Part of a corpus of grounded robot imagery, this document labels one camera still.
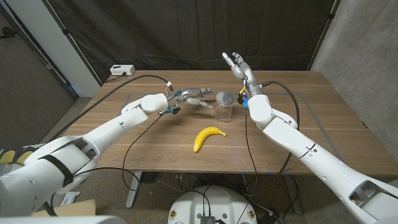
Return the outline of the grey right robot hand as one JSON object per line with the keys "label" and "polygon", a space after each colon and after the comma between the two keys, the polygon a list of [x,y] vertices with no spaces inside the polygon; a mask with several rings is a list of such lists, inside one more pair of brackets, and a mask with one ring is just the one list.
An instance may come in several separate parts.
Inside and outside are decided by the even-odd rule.
{"label": "grey right robot hand", "polygon": [[249,92],[250,95],[256,96],[263,94],[253,70],[248,65],[248,63],[244,61],[240,54],[233,52],[232,56],[234,57],[234,59],[229,57],[228,54],[225,52],[223,52],[221,55],[224,58],[225,62],[229,65],[233,75],[238,80],[241,80],[243,82],[246,90]]}

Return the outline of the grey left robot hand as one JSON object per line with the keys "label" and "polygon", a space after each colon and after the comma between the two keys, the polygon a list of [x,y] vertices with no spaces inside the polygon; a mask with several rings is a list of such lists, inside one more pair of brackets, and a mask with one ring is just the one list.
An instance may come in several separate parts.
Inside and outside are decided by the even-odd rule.
{"label": "grey left robot hand", "polygon": [[171,93],[167,97],[168,106],[176,107],[178,103],[187,102],[191,105],[200,105],[205,108],[212,109],[213,106],[209,103],[197,99],[197,97],[205,97],[214,92],[211,88],[189,88],[186,90],[179,90],[176,93]]}

